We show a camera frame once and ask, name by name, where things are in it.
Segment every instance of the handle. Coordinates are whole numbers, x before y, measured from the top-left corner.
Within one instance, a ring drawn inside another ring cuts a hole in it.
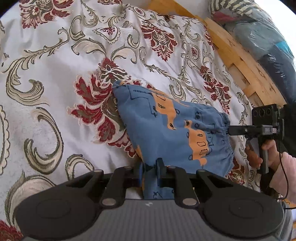
[[[262,150],[263,143],[267,140],[267,138],[264,137],[258,137],[258,145],[259,145],[259,157],[262,158],[263,162],[260,165],[260,173],[261,175],[264,175],[268,173],[268,151]]]

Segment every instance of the human hand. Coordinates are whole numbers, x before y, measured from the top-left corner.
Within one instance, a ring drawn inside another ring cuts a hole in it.
[[[276,149],[276,142],[274,140],[267,140],[263,143],[261,148],[268,151],[268,166],[276,172],[280,163],[279,152]],[[263,162],[262,158],[252,151],[248,145],[246,146],[245,152],[250,166],[253,168],[259,168]]]

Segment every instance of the plastic bag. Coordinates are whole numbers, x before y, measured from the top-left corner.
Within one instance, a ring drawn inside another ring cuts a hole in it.
[[[271,17],[254,0],[211,0],[212,19],[269,74],[287,103],[296,102],[294,56]]]

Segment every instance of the white patterned fabric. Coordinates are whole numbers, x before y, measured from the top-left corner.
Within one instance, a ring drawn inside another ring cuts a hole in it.
[[[6,239],[21,237],[14,211],[29,195],[93,169],[110,173],[138,161],[111,93],[116,80],[212,105],[232,125],[251,124],[251,104],[196,19],[120,0],[21,0],[1,18],[0,38]],[[231,144],[234,168],[227,178],[258,191],[245,139],[232,137]]]

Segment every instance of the wooden slat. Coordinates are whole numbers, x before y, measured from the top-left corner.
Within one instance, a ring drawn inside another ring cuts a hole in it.
[[[205,24],[205,21],[200,16],[195,15],[194,17],[198,19],[202,24]]]
[[[255,93],[255,90],[252,85],[248,85],[246,88],[243,89],[243,92],[246,95],[246,97],[249,98],[252,94]]]
[[[195,18],[192,13],[173,0],[152,0],[148,9],[163,15],[176,13],[179,16]]]
[[[230,68],[228,68],[228,72],[231,74],[235,83],[244,90],[246,87],[250,85],[246,77],[241,73],[241,71],[233,64]]]
[[[225,29],[209,18],[206,18],[205,22],[214,44],[223,50],[235,52],[231,56],[235,58],[234,64],[245,75],[249,83],[253,85],[262,103],[264,105],[277,103],[283,106],[286,103],[283,96],[261,65]]]
[[[252,94],[248,99],[255,107],[259,107],[259,106],[264,105],[256,92],[254,94]]]
[[[219,56],[223,60],[226,68],[229,69],[231,67],[231,65],[233,65],[233,59],[230,58],[231,53],[223,50],[222,48],[218,48],[217,51],[218,51]]]

